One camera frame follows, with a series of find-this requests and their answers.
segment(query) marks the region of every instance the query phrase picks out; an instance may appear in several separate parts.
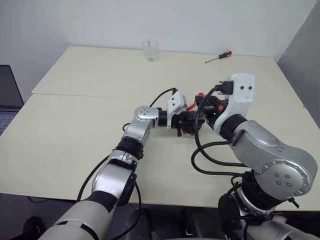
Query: white table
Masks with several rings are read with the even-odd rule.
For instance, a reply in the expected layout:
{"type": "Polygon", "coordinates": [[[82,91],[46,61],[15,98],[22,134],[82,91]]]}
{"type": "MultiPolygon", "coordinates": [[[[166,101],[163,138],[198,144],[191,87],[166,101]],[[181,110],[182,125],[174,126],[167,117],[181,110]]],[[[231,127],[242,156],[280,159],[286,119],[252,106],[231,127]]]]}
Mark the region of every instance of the white table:
{"type": "MultiPolygon", "coordinates": [[[[124,100],[107,97],[34,94],[0,137],[0,192],[75,199],[91,169],[120,141],[121,126],[133,117],[137,103],[112,114],[124,100]]],[[[286,144],[308,151],[319,164],[319,130],[305,108],[255,105],[255,119],[286,144]]],[[[148,204],[217,207],[219,197],[231,187],[228,176],[195,171],[190,156],[192,137],[176,137],[175,130],[154,129],[137,167],[142,200],[148,204]]],[[[217,141],[208,126],[200,131],[202,143],[217,141]]],[[[208,150],[219,160],[236,161],[227,146],[208,150]]],[[[222,167],[199,156],[201,168],[242,172],[222,167]]],[[[297,201],[301,210],[319,210],[319,175],[309,194],[297,201]]],[[[136,202],[134,193],[131,201],[136,202]]],[[[279,209],[294,209],[283,203],[279,209]]]]}
{"type": "Polygon", "coordinates": [[[232,55],[204,63],[215,57],[160,52],[159,61],[147,62],[141,50],[71,46],[32,93],[109,98],[122,95],[146,104],[172,87],[193,96],[209,92],[232,74],[252,73],[256,75],[254,104],[303,106],[272,57],[232,55]]]}
{"type": "MultiPolygon", "coordinates": [[[[256,101],[248,119],[259,122],[288,145],[319,163],[320,131],[271,57],[231,56],[204,64],[214,54],[161,52],[147,62],[139,50],[69,47],[33,90],[33,95],[0,136],[0,192],[75,199],[91,169],[117,145],[134,109],[176,87],[193,102],[198,92],[238,72],[256,75],[256,101]]],[[[168,97],[155,107],[165,107],[168,97]]],[[[216,207],[230,187],[227,176],[195,171],[192,137],[154,129],[137,168],[142,201],[149,204],[216,207]]],[[[220,140],[208,126],[202,143],[220,140]]],[[[236,161],[227,146],[208,149],[219,160],[236,161]]],[[[201,168],[237,171],[198,157],[201,168]]],[[[301,210],[319,210],[317,175],[301,210]]],[[[84,195],[88,195],[90,185],[84,195]]],[[[134,193],[131,201],[136,202],[134,193]]],[[[283,203],[279,209],[294,209],[283,203]]]]}

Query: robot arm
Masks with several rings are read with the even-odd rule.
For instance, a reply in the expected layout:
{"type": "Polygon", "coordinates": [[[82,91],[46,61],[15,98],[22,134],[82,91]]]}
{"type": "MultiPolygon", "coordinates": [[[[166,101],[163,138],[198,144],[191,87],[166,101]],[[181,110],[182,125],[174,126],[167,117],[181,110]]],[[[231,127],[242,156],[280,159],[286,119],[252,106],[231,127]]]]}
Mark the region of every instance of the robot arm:
{"type": "Polygon", "coordinates": [[[245,205],[256,206],[266,213],[309,192],[318,168],[315,159],[302,149],[282,143],[256,121],[245,118],[254,100],[255,76],[238,73],[216,89],[225,99],[207,96],[202,112],[208,125],[231,142],[237,159],[252,169],[251,181],[243,182],[238,189],[245,205]]]}
{"type": "Polygon", "coordinates": [[[115,207],[128,203],[130,199],[137,178],[135,170],[143,157],[150,130],[183,125],[185,114],[178,115],[186,104],[185,97],[176,91],[168,100],[168,110],[138,107],[119,144],[96,174],[91,195],[72,206],[40,239],[105,239],[115,207]]]}

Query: laptop keyboard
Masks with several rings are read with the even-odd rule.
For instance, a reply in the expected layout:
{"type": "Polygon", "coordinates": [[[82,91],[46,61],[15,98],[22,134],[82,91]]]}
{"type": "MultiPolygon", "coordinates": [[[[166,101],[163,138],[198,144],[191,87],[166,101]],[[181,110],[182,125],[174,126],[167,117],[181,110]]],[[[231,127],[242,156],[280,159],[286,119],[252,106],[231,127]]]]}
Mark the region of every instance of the laptop keyboard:
{"type": "Polygon", "coordinates": [[[0,113],[0,135],[5,131],[9,123],[14,119],[15,114],[0,113]]]}

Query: laptop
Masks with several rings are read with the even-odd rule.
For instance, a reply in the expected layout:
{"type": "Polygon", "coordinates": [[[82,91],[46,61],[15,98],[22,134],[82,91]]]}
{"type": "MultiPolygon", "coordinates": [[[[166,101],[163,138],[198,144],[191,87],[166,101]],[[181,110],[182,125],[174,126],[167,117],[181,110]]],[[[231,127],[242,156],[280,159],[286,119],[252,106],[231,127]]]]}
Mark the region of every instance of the laptop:
{"type": "Polygon", "coordinates": [[[0,135],[23,107],[14,74],[9,65],[0,65],[0,135]]]}

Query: black cable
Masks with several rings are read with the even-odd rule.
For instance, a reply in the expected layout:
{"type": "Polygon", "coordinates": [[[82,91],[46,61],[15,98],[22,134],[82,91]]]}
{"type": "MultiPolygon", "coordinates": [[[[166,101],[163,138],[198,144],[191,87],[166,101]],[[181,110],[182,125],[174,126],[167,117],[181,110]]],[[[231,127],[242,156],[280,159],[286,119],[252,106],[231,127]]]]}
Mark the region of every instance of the black cable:
{"type": "Polygon", "coordinates": [[[247,222],[244,226],[243,229],[243,240],[247,240],[248,239],[248,227],[249,227],[249,222],[247,222]]]}
{"type": "MultiPolygon", "coordinates": [[[[204,144],[200,146],[200,149],[205,149],[211,146],[217,146],[217,145],[226,145],[228,144],[228,141],[215,141],[215,142],[209,142],[207,144],[204,144]]],[[[196,163],[195,163],[195,157],[196,155],[200,152],[200,149],[197,148],[191,155],[191,164],[195,170],[202,174],[207,174],[207,175],[218,175],[218,176],[234,176],[234,177],[243,177],[244,175],[242,173],[237,173],[237,172],[229,172],[229,171],[206,171],[201,168],[199,168],[196,163]]]]}
{"type": "Polygon", "coordinates": [[[166,93],[168,93],[168,92],[170,92],[170,91],[177,91],[177,89],[175,88],[175,87],[173,87],[173,88],[170,88],[170,89],[168,89],[168,90],[165,90],[165,91],[163,91],[162,93],[160,93],[156,98],[155,98],[155,100],[153,100],[153,102],[150,104],[150,108],[155,104],[155,102],[163,95],[163,94],[166,94],[166,93]]]}
{"type": "Polygon", "coordinates": [[[269,216],[274,216],[274,215],[283,215],[283,214],[288,214],[290,212],[288,211],[273,211],[269,214],[269,216]]]}
{"type": "Polygon", "coordinates": [[[126,131],[125,126],[128,126],[130,124],[130,122],[126,123],[125,125],[122,126],[122,131],[126,131]]]}
{"type": "Polygon", "coordinates": [[[232,184],[233,187],[235,186],[235,183],[234,183],[234,179],[235,179],[235,178],[238,178],[238,176],[233,176],[233,177],[231,177],[231,179],[230,179],[231,184],[232,184]]]}
{"type": "Polygon", "coordinates": [[[236,184],[235,186],[233,186],[226,194],[225,194],[225,205],[226,205],[226,208],[228,209],[228,212],[230,215],[232,215],[234,218],[237,218],[237,219],[242,219],[242,220],[256,220],[256,219],[261,219],[261,218],[264,218],[264,216],[240,216],[236,213],[234,213],[231,208],[230,208],[230,204],[229,204],[229,200],[230,200],[230,196],[231,196],[231,193],[235,190],[237,190],[238,188],[241,188],[242,187],[242,183],[240,184],[236,184]]]}
{"type": "Polygon", "coordinates": [[[141,215],[141,194],[140,194],[140,190],[139,190],[139,187],[138,187],[138,184],[137,182],[134,183],[134,186],[136,188],[136,192],[138,193],[138,198],[139,198],[139,213],[138,213],[138,216],[135,220],[135,222],[132,224],[131,227],[129,227],[127,230],[125,230],[123,233],[119,234],[118,236],[115,236],[113,238],[111,238],[111,240],[118,240],[119,238],[123,237],[124,235],[126,235],[128,232],[130,232],[132,229],[134,229],[134,227],[137,225],[139,219],[140,219],[140,215],[141,215]]]}
{"type": "Polygon", "coordinates": [[[95,174],[95,172],[98,170],[98,168],[100,168],[100,166],[108,159],[109,155],[106,156],[101,162],[98,163],[97,166],[95,166],[95,168],[90,172],[90,174],[86,177],[86,179],[84,180],[81,188],[80,188],[80,191],[79,191],[79,194],[78,194],[78,197],[76,198],[76,203],[77,202],[80,202],[81,201],[81,197],[82,197],[82,194],[85,190],[85,187],[86,185],[88,184],[89,180],[91,179],[91,177],[93,176],[93,174],[95,174]]]}
{"type": "Polygon", "coordinates": [[[46,202],[46,201],[49,200],[49,198],[46,198],[46,199],[41,200],[41,201],[34,201],[34,200],[32,200],[32,199],[30,198],[30,196],[26,196],[26,198],[27,198],[30,202],[34,203],[34,204],[44,203],[44,202],[46,202]]]}
{"type": "Polygon", "coordinates": [[[198,106],[198,110],[196,111],[196,117],[195,117],[195,121],[194,121],[194,140],[195,140],[195,143],[196,143],[196,145],[198,147],[198,150],[202,153],[202,155],[206,159],[208,159],[209,161],[211,161],[211,162],[213,162],[215,164],[222,165],[222,166],[230,166],[230,167],[245,167],[245,165],[242,164],[242,163],[218,161],[218,160],[212,158],[211,156],[209,156],[204,151],[204,149],[201,148],[201,143],[200,143],[200,140],[199,140],[199,128],[198,128],[201,109],[203,108],[203,105],[206,102],[206,100],[208,99],[208,97],[211,96],[214,93],[214,91],[216,91],[216,90],[217,90],[217,88],[214,87],[208,92],[208,94],[200,102],[200,104],[198,106]]]}

